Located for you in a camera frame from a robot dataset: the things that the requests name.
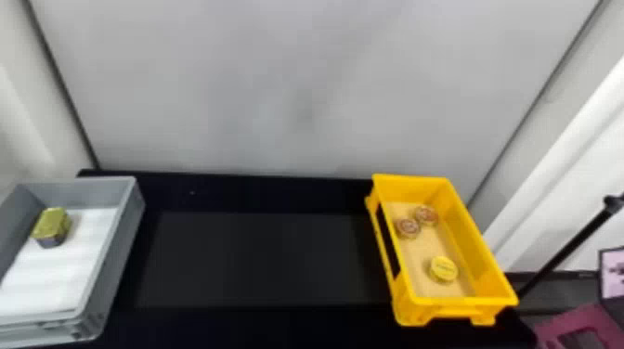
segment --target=black pole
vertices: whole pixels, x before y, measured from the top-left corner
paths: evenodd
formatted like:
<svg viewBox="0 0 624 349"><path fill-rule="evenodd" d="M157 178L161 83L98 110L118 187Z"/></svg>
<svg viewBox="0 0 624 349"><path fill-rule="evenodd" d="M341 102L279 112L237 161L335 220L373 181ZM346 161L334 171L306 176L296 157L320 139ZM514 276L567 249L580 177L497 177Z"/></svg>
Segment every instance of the black pole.
<svg viewBox="0 0 624 349"><path fill-rule="evenodd" d="M561 264L574 250L576 250L586 239L588 239L598 228L624 207L624 193L619 197L607 196L604 198L604 208L595 217L583 227L579 233L572 238L539 272L533 276L520 290L517 295L524 298L527 293L531 292L535 285L538 284L547 274L552 272L559 264Z"/></svg>

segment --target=white wall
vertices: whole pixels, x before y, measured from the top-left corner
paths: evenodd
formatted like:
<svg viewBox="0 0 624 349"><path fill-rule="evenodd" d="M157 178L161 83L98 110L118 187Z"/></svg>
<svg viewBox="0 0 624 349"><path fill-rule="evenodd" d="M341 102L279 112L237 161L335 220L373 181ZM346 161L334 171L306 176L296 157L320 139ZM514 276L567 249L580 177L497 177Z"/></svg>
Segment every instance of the white wall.
<svg viewBox="0 0 624 349"><path fill-rule="evenodd" d="M470 203L470 212L482 231L624 55L622 38L624 1L604 1ZM499 238L489 237L492 249L498 249L505 236Z"/></svg>
<svg viewBox="0 0 624 349"><path fill-rule="evenodd" d="M443 175L465 200L594 4L33 1L103 167Z"/></svg>
<svg viewBox="0 0 624 349"><path fill-rule="evenodd" d="M0 2L0 188L91 167L23 2Z"/></svg>
<svg viewBox="0 0 624 349"><path fill-rule="evenodd" d="M624 192L624 58L497 216L485 238L509 271L539 269ZM624 214L599 229L561 269L595 269L597 250L624 244Z"/></svg>

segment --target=black mat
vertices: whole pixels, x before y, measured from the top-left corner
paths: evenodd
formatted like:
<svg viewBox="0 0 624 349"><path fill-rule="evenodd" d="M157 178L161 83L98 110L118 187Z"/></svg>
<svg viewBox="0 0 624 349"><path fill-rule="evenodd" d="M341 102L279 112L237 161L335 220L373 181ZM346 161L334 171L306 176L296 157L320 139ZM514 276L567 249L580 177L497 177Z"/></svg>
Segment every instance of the black mat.
<svg viewBox="0 0 624 349"><path fill-rule="evenodd" d="M162 213L138 307L384 304L369 217Z"/></svg>

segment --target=black tabletop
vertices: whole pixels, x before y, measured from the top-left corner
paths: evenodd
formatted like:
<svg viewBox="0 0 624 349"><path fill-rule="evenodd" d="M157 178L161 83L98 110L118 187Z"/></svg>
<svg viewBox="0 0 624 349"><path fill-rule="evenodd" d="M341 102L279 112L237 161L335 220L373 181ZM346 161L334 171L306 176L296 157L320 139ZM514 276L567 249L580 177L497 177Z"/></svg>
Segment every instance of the black tabletop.
<svg viewBox="0 0 624 349"><path fill-rule="evenodd" d="M534 346L511 309L491 328L396 324L363 203L369 180L79 175L133 175L147 203L107 328L81 346Z"/></svg>

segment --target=white backdrop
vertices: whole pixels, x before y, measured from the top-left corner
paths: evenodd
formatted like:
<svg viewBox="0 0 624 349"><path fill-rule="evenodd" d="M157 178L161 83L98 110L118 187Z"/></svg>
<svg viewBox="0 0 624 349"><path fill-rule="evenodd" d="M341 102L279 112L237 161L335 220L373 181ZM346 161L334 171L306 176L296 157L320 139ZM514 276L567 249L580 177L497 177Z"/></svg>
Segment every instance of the white backdrop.
<svg viewBox="0 0 624 349"><path fill-rule="evenodd" d="M443 175L468 200L595 1L33 1L105 168Z"/></svg>

